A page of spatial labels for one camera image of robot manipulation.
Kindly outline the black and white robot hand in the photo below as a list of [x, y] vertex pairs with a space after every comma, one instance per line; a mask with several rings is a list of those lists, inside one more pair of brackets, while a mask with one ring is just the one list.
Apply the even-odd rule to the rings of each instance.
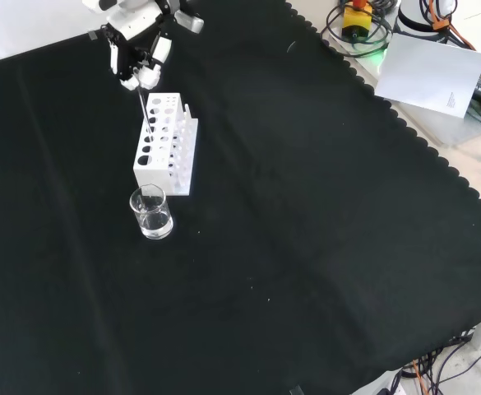
[[101, 31], [110, 47], [110, 67], [130, 91], [154, 89], [167, 60], [172, 40], [162, 31], [164, 23], [199, 34], [204, 20], [189, 1], [83, 0], [92, 12], [106, 15]]

